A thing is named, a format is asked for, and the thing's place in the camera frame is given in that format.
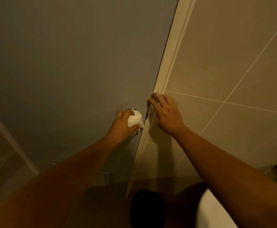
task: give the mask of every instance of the person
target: person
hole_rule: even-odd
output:
[[[207,187],[238,227],[277,227],[277,183],[209,143],[184,125],[177,103],[153,93],[156,124],[182,147]],[[59,228],[91,184],[109,153],[140,125],[128,127],[131,110],[118,111],[108,133],[40,174],[0,205],[0,228]]]

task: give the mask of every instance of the hand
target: hand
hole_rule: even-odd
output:
[[[153,93],[148,101],[156,111],[156,125],[164,132],[174,136],[176,132],[185,127],[182,115],[173,98]]]
[[[128,118],[133,113],[132,110],[127,109],[126,111],[119,110],[116,114],[116,118],[113,121],[108,133],[107,137],[113,139],[117,144],[124,141],[130,135],[132,135],[135,131],[137,131],[141,125],[136,124],[131,127],[128,127]]]

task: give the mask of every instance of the toilet lid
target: toilet lid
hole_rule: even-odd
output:
[[[210,190],[206,190],[197,210],[196,228],[237,228],[237,226]]]

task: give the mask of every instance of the person's left hand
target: person's left hand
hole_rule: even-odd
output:
[[[130,109],[119,110],[106,136],[119,144],[137,131],[141,127],[140,124],[128,127],[128,118],[132,112]]]

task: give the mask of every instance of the wipe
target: wipe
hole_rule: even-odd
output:
[[[133,110],[134,116],[130,115],[128,118],[128,127],[131,127],[135,124],[141,124],[141,128],[144,128],[144,123],[142,119],[142,115],[139,111]]]

